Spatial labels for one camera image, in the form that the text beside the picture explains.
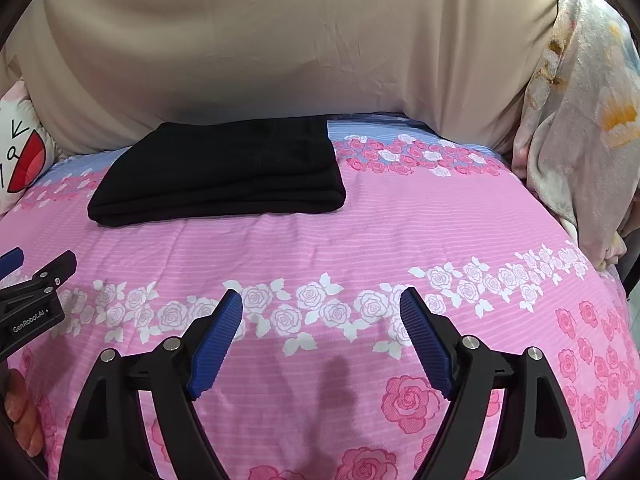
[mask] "blue gripper pad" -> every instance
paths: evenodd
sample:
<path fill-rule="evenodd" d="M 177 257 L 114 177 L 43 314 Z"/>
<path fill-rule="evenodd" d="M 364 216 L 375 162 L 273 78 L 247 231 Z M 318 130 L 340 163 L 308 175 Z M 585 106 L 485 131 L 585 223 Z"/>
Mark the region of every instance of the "blue gripper pad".
<path fill-rule="evenodd" d="M 0 256 L 0 280 L 7 277 L 24 263 L 24 254 L 18 247 Z"/>
<path fill-rule="evenodd" d="M 442 393 L 445 399 L 450 399 L 454 389 L 451 357 L 444 347 L 434 326 L 422 311 L 420 304 L 412 294 L 418 293 L 408 288 L 400 296 L 400 317 L 404 327 L 414 344 L 422 368 L 424 368 L 431 386 Z"/>
<path fill-rule="evenodd" d="M 192 399 L 213 386 L 226 352 L 242 321 L 242 298 L 235 291 L 224 295 L 216 307 L 216 319 L 202 339 L 191 362 L 191 380 L 187 391 Z"/>

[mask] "folded black cloth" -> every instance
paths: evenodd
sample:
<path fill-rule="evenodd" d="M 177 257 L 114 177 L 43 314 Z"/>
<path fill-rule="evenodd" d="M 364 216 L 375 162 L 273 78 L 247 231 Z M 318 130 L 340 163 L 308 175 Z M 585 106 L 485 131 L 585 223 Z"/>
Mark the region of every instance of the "folded black cloth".
<path fill-rule="evenodd" d="M 89 218 L 140 222 L 260 213 L 325 213 L 346 192 L 326 119 L 191 126 L 164 123 L 121 155 L 95 190 Z"/>

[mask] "metal screw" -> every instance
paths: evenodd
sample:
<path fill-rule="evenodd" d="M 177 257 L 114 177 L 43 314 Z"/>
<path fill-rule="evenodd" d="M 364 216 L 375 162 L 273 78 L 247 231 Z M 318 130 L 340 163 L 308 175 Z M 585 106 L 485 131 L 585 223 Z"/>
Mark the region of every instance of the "metal screw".
<path fill-rule="evenodd" d="M 480 342 L 477 337 L 473 337 L 472 335 L 467 335 L 462 338 L 462 344 L 469 348 L 469 350 L 475 350 L 480 346 Z"/>
<path fill-rule="evenodd" d="M 173 352 L 180 348 L 181 341 L 179 337 L 170 337 L 169 339 L 165 339 L 164 343 L 162 343 L 162 348 L 168 350 L 169 352 Z"/>
<path fill-rule="evenodd" d="M 114 357 L 116 357 L 116 351 L 113 348 L 107 348 L 100 354 L 100 361 L 108 363 L 109 361 L 113 361 Z"/>
<path fill-rule="evenodd" d="M 542 350 L 540 348 L 536 348 L 535 346 L 529 348 L 529 350 L 527 350 L 527 354 L 529 354 L 529 357 L 531 357 L 534 361 L 540 361 L 540 359 L 545 356 L 542 353 Z"/>

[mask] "pink bedsheet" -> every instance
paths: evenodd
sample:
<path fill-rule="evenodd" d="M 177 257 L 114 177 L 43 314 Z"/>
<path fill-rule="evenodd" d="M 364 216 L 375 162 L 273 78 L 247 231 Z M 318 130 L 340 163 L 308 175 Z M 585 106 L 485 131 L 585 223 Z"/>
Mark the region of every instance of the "pink bedsheet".
<path fill-rule="evenodd" d="M 7 282 L 62 251 L 78 257 L 60 294 L 65 322 L 10 362 L 37 401 L 52 479 L 99 352 L 149 351 L 211 312 L 227 288 L 242 294 L 244 320 L 196 408 L 233 480 L 412 478 L 447 402 L 399 320 L 408 285 L 491 348 L 539 346 L 574 415 L 588 478 L 610 462 L 640 410 L 620 283 L 596 273 L 497 160 L 415 132 L 392 142 L 352 128 L 359 137 L 335 143 L 348 194 L 334 214 L 104 229 L 86 214 L 104 174 L 91 170 L 69 176 L 74 192 L 41 180 L 0 221 L 0 253 L 20 246 L 26 255 Z M 488 461 L 501 395 L 469 479 Z M 170 480 L 150 397 L 142 402 Z"/>

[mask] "human hand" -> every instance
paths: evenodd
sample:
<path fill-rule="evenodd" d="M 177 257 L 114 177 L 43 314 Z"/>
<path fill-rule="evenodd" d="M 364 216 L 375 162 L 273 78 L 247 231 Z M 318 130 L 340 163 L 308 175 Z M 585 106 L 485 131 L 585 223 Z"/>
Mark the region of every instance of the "human hand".
<path fill-rule="evenodd" d="M 14 437 L 20 447 L 31 457 L 38 455 L 44 447 L 42 427 L 38 410 L 29 398 L 27 384 L 18 370 L 9 370 L 4 409 L 14 423 Z"/>

